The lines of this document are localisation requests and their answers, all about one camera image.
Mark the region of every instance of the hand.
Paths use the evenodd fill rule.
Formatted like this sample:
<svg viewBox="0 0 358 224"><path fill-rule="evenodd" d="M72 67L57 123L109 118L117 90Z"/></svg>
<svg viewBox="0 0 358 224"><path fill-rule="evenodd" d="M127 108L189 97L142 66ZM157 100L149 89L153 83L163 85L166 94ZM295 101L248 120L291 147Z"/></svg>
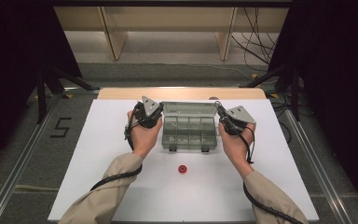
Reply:
<svg viewBox="0 0 358 224"><path fill-rule="evenodd" d="M255 125L248 123L246 127L252 129L255 132ZM246 145L242 142L241 138L237 135L229 135L226 133L225 128L222 123L219 122L218 130L223 141L223 149L225 150L226 155L238 170L242 178L245 178L250 174L254 169L246 161L246 153L248 153ZM242 137L246 140L250 146L254 141L252 132L249 129L245 129L241 133Z"/></svg>
<svg viewBox="0 0 358 224"><path fill-rule="evenodd" d="M132 111L127 113L128 119L131 118ZM162 126L162 118L158 119L156 126L151 129L137 125L132 128L131 140L133 144L133 154L136 154L143 159L147 156L150 150L156 145L158 132Z"/></svg>

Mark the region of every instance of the white table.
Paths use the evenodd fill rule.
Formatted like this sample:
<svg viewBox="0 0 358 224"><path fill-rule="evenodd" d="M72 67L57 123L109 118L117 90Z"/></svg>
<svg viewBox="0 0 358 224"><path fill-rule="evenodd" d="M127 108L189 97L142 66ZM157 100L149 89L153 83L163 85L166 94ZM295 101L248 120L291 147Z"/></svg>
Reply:
<svg viewBox="0 0 358 224"><path fill-rule="evenodd" d="M220 102L226 109L243 105L255 118L254 168L285 191L309 221L318 220L269 100ZM101 179L115 156L131 151L124 140L124 126L127 111L135 104L135 100L93 102L48 220L58 221L72 202ZM169 152L162 148L161 136L162 129L157 145L145 159L143 171L129 187L114 220L236 222L255 219L243 193L241 177L225 155L219 136L216 150L206 154L185 149ZM182 164L188 169L184 175L178 173L178 166Z"/></svg>

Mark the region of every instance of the beige sleeve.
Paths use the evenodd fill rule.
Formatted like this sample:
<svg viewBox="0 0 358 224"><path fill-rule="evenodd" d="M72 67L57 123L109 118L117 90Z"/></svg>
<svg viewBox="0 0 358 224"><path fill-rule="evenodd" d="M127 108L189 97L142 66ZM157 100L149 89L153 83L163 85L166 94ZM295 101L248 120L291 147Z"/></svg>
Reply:
<svg viewBox="0 0 358 224"><path fill-rule="evenodd" d="M142 161L143 159L140 156L132 153L118 156L104 173L103 179L110 175L135 171L142 164ZM135 179L136 176L122 178L86 193L69 207L59 223L111 223L127 188Z"/></svg>
<svg viewBox="0 0 358 224"><path fill-rule="evenodd" d="M275 210L297 219L302 223L308 223L304 214L298 206L280 188L273 184L257 171L251 172L243 180L249 193L260 203L272 207ZM253 205L256 223L290 223L283 221L280 217L275 217L264 210Z"/></svg>

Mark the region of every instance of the aluminum rail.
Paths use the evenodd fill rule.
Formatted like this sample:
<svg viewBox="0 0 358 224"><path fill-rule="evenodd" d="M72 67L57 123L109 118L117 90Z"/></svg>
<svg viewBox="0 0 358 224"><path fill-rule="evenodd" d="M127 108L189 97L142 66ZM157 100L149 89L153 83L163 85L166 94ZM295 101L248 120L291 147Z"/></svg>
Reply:
<svg viewBox="0 0 358 224"><path fill-rule="evenodd" d="M303 148L308 161L310 162L310 167L312 168L313 173L315 173L316 178L318 179L319 185L324 192L324 196L326 197L328 203L333 210L334 215L336 216L336 220L339 224L352 224L351 218L345 208L344 202L340 199L336 188L333 183L330 181L324 167L319 160L315 150L310 143L304 129L301 126L301 123L296 121L295 116L292 114L290 110L286 110L285 114L287 118L295 130L296 137L298 138L301 147Z"/></svg>
<svg viewBox="0 0 358 224"><path fill-rule="evenodd" d="M58 94L58 95L53 95L53 97L51 98L51 102L48 105L48 112L46 116L39 124L36 124L36 127L34 128L34 131L30 139L28 140L27 145L25 146L19 159L14 165L14 168L11 171L9 177L7 178L7 181L0 189L0 216L4 212L5 207L14 191L14 188L16 188L16 185L19 182L21 175L26 168L28 161L31 159L34 150L37 147L41 135L45 131L46 124L48 123L51 112L54 110L55 105L60 101L61 97L62 96Z"/></svg>

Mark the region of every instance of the clear plastic container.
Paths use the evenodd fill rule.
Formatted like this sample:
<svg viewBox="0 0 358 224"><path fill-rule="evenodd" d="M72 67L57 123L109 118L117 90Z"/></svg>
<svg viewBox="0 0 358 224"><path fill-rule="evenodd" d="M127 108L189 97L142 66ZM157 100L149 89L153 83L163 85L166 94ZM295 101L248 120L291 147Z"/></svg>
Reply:
<svg viewBox="0 0 358 224"><path fill-rule="evenodd" d="M217 145L214 103L162 102L164 104L163 148L214 150Z"/></svg>

